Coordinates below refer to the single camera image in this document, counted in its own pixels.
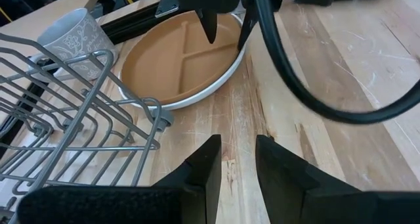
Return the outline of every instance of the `metal dish rack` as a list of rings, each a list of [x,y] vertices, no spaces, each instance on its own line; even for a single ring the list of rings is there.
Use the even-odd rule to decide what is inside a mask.
[[[6,148],[8,152],[13,152],[10,156],[3,157],[0,161],[0,188],[1,183],[4,183],[6,180],[16,181],[16,184],[10,190],[13,196],[7,201],[6,205],[3,205],[3,212],[12,213],[15,209],[15,204],[22,195],[47,185],[97,185],[101,177],[104,174],[108,174],[107,169],[111,163],[119,156],[119,153],[124,151],[127,153],[125,161],[122,162],[117,172],[114,170],[114,178],[105,185],[117,185],[135,155],[141,153],[133,178],[131,179],[131,184],[128,184],[137,186],[149,151],[160,148],[159,142],[154,139],[155,134],[156,132],[162,132],[167,126],[172,124],[173,117],[171,113],[162,110],[160,103],[156,99],[140,99],[126,88],[110,71],[114,57],[108,50],[96,51],[63,62],[35,41],[4,34],[0,34],[0,40],[32,46],[55,62],[54,64],[40,67],[17,51],[0,47],[0,53],[14,55],[33,68],[33,70],[23,71],[0,57],[2,67],[9,67],[16,72],[13,76],[0,76],[1,93],[3,95],[7,94],[8,97],[23,102],[33,108],[32,111],[27,110],[18,106],[15,102],[0,97],[0,113],[6,113],[12,120],[12,123],[3,126],[3,130],[0,131],[0,138],[8,133],[17,121],[23,122],[21,130],[26,129],[30,133],[33,133],[31,141],[24,141],[20,145],[0,143],[0,147]],[[97,59],[98,56],[103,55],[108,59],[105,64],[102,64]],[[90,60],[98,68],[102,69],[102,73],[96,81],[87,81],[72,70],[70,64],[83,60]],[[74,91],[66,85],[65,81],[59,81],[47,72],[48,70],[59,67],[62,67],[76,80],[80,81],[85,88],[80,92]],[[51,80],[52,83],[50,84],[57,85],[60,90],[65,90],[65,92],[77,100],[70,100],[64,97],[63,93],[59,93],[45,83],[33,78],[32,75],[36,73],[41,73]],[[43,97],[37,96],[31,91],[22,88],[16,83],[16,80],[21,78],[30,80],[45,90],[45,93],[49,93],[51,97],[60,101],[60,105],[65,104],[66,106],[57,108],[51,103],[51,99],[43,99]],[[122,88],[131,99],[114,101],[105,95],[100,89],[107,78]],[[132,102],[141,105],[147,120],[151,123],[152,126],[149,133],[141,130],[133,121],[130,113],[121,107],[123,104]],[[149,110],[148,106],[155,106],[156,109]],[[123,125],[123,132],[114,129],[116,123]],[[86,130],[86,125],[92,126],[90,126],[89,130]],[[83,142],[77,139],[80,133],[84,133],[83,138],[86,138]],[[63,164],[60,164],[60,168],[57,167],[57,169],[57,164],[66,152],[70,153],[71,156],[67,157],[67,160]],[[92,175],[92,181],[87,184],[86,182],[84,184],[83,182],[79,182],[80,175],[95,159],[95,156],[99,156],[99,154],[105,152],[110,154],[110,156],[103,164],[100,164],[100,171]],[[88,155],[85,155],[85,159],[77,167],[77,171],[64,179],[65,173],[72,164],[78,158],[83,158],[81,156],[83,153],[87,153]],[[34,154],[38,154],[36,159],[33,159]],[[10,220],[7,220],[7,223],[17,223],[16,215]]]

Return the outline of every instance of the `tan plate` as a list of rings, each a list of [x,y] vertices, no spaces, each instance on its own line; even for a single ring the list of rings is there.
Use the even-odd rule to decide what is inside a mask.
[[[218,15],[210,44],[195,12],[158,24],[133,47],[121,70],[122,82],[139,97],[162,105],[199,93],[235,61],[241,26],[230,14]]]

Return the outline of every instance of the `white mug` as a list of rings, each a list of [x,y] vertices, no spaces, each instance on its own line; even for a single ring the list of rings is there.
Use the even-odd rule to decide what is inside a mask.
[[[76,9],[59,18],[37,38],[37,42],[60,60],[68,60],[104,49],[110,50],[114,55],[113,64],[118,58],[115,45],[85,8]],[[46,56],[40,53],[32,56],[30,60],[36,63],[42,58],[46,58]],[[106,56],[99,56],[98,60],[103,64],[107,61]],[[101,72],[89,60],[73,63],[69,66],[87,80],[96,79]],[[33,74],[32,77],[47,83],[50,82],[40,73]],[[69,73],[66,74],[63,68],[59,68],[54,73],[54,77],[60,81],[74,78]]]

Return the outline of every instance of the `black cable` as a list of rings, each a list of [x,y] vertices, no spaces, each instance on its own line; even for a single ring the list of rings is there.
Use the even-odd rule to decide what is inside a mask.
[[[336,121],[351,124],[370,124],[394,118],[420,102],[420,80],[403,97],[394,103],[371,112],[346,112],[334,109],[314,97],[302,84],[287,59],[277,25],[274,20],[270,0],[255,0],[259,15],[262,36],[271,59],[290,91],[309,109],[317,114]]]

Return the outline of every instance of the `wooden countertop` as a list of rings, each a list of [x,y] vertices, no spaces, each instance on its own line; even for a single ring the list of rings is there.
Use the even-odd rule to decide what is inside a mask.
[[[55,20],[59,19],[61,16],[80,7],[92,9],[93,7],[95,7],[97,1],[98,0],[57,0],[30,14],[23,16],[22,18],[19,18],[18,20],[15,20],[5,26],[0,27],[0,33],[36,40],[38,36],[40,36],[44,32],[44,30],[47,29],[48,26],[50,26]],[[25,56],[30,56],[38,53],[38,51],[32,47],[4,41],[0,41],[0,46],[17,50]],[[5,58],[6,60],[10,61],[16,66],[19,66],[23,70],[27,70],[27,66],[22,61],[16,59],[13,56],[0,53],[0,57]],[[15,71],[11,70],[10,68],[4,65],[0,65],[0,67],[2,76],[11,76],[16,73]],[[16,81],[16,83],[25,89],[30,84],[30,82],[27,79],[19,79],[18,81]],[[8,96],[7,94],[3,92],[1,92],[0,94],[2,97],[7,98],[8,100],[16,102],[14,98]],[[6,115],[4,113],[0,113],[0,122],[2,122],[5,119],[5,116]]]
[[[111,21],[156,1],[141,0],[98,21]],[[284,0],[276,21],[302,81],[333,106],[379,108],[401,97],[420,78],[420,6],[413,0],[343,1],[326,8]],[[118,45],[121,52],[113,73],[121,70],[140,38]],[[77,82],[70,86],[81,88]],[[112,99],[121,98],[109,81],[102,88]],[[141,110],[124,108],[140,128],[147,128]],[[217,223],[269,223],[255,170],[257,134],[273,136],[311,164],[359,189],[420,190],[420,108],[367,126],[339,124],[315,115],[276,73],[258,25],[235,74],[210,97],[173,113],[175,123],[157,137],[161,149],[150,153],[139,185],[158,181],[210,135],[220,133]],[[15,144],[22,145],[28,136],[22,131]],[[88,182],[103,162],[97,158],[79,182]],[[119,184],[129,184],[129,178]],[[3,185],[2,194],[5,187],[10,185]]]

